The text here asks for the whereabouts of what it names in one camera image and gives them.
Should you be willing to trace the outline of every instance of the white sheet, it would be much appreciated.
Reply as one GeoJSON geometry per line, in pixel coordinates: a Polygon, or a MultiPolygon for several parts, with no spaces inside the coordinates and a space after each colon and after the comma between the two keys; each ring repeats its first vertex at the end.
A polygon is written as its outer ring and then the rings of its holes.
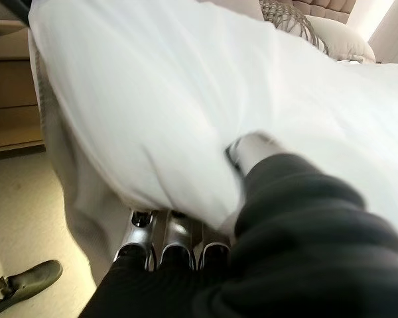
{"type": "Polygon", "coordinates": [[[69,126],[128,204],[219,227],[242,202],[224,148],[262,130],[398,230],[398,65],[339,64],[187,0],[37,0],[29,19],[69,126]]]}

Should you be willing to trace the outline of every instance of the dark sweater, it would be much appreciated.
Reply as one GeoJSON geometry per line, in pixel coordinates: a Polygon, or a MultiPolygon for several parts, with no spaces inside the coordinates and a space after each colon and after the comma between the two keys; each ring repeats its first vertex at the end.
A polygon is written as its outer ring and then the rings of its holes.
{"type": "Polygon", "coordinates": [[[398,317],[398,235],[356,191],[292,154],[245,188],[229,270],[144,272],[133,250],[81,317],[398,317]]]}

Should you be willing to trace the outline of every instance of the person's foot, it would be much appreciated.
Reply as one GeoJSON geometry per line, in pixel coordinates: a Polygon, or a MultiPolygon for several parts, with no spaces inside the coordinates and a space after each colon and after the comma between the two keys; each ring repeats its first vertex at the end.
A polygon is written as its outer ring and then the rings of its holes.
{"type": "Polygon", "coordinates": [[[10,293],[0,300],[0,313],[51,286],[62,275],[62,271],[59,261],[48,260],[23,273],[9,276],[5,280],[10,293]]]}

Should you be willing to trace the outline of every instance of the black sleeve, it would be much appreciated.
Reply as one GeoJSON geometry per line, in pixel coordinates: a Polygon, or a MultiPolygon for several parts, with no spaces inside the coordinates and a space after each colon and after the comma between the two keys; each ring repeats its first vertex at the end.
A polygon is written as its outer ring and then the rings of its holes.
{"type": "Polygon", "coordinates": [[[398,236],[344,182],[292,154],[245,178],[232,277],[196,317],[398,317],[398,236]]]}

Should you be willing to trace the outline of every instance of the decorative pillow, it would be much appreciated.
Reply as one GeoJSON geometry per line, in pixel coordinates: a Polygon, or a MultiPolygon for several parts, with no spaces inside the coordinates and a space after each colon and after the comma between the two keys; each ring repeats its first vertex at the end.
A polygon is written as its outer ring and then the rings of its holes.
{"type": "Polygon", "coordinates": [[[341,22],[307,15],[315,33],[328,46],[329,57],[341,61],[375,63],[370,45],[352,28],[341,22]]]}
{"type": "Polygon", "coordinates": [[[327,46],[315,33],[306,17],[295,7],[274,0],[259,0],[264,21],[273,23],[278,30],[299,36],[321,52],[328,54],[327,46]]]}

